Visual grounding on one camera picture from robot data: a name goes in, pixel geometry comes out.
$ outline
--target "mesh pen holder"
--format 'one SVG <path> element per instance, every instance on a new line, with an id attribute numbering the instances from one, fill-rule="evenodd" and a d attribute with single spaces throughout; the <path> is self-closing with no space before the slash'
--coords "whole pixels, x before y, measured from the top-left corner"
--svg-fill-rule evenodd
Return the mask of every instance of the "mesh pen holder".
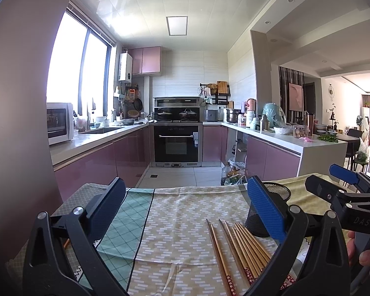
<path id="1" fill-rule="evenodd" d="M 263 184 L 268 189 L 268 191 L 278 194 L 283 201 L 286 202 L 289 200 L 291 193 L 290 190 L 284 185 L 280 185 L 274 182 L 265 182 Z M 252 201 L 249 205 L 248 217 L 245 221 L 245 227 L 252 233 L 252 235 L 256 237 L 265 238 L 270 236 L 265 226 L 263 225 L 263 222 L 261 221 L 254 205 L 252 204 Z"/>

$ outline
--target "doorway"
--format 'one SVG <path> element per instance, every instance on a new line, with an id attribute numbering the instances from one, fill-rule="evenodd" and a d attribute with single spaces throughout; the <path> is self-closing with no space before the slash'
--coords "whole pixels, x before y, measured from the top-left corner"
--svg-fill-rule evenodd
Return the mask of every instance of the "doorway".
<path id="1" fill-rule="evenodd" d="M 304 108 L 315 115 L 315 83 L 304 84 Z"/>

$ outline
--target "patterned tablecloth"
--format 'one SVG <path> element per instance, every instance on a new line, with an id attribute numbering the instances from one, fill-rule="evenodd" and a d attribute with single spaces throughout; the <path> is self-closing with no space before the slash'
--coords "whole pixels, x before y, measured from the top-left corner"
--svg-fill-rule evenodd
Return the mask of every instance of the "patterned tablecloth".
<path id="1" fill-rule="evenodd" d="M 292 193 L 288 204 L 305 212 L 324 214 L 329 204 L 305 190 L 307 176 L 277 181 Z M 78 205 L 102 193 L 107 186 L 86 184 L 64 203 L 55 215 L 69 213 Z M 179 187 L 127 190 L 126 197 L 107 233 L 95 242 L 102 260 L 130 295 L 225 295 L 205 219 L 215 224 L 237 292 L 246 285 L 236 267 L 218 219 L 245 221 L 249 198 L 244 185 L 222 187 Z M 273 254 L 271 239 L 259 239 Z M 298 259 L 304 261 L 308 250 L 304 240 Z M 18 284 L 26 246 L 7 263 Z M 77 280 L 89 287 L 71 245 L 66 249 Z"/>

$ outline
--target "window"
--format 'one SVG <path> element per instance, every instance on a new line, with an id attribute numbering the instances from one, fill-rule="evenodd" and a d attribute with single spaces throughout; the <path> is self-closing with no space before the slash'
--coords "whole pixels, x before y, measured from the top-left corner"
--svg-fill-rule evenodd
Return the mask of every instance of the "window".
<path id="1" fill-rule="evenodd" d="M 87 109 L 107 115 L 110 55 L 111 45 L 65 12 L 52 50 L 46 101 L 72 103 L 80 115 Z"/>

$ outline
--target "recessed light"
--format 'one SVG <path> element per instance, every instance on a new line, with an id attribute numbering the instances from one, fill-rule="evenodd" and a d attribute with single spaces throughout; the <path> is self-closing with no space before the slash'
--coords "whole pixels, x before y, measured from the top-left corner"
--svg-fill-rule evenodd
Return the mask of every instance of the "recessed light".
<path id="1" fill-rule="evenodd" d="M 166 17 L 168 35 L 187 35 L 188 17 Z"/>

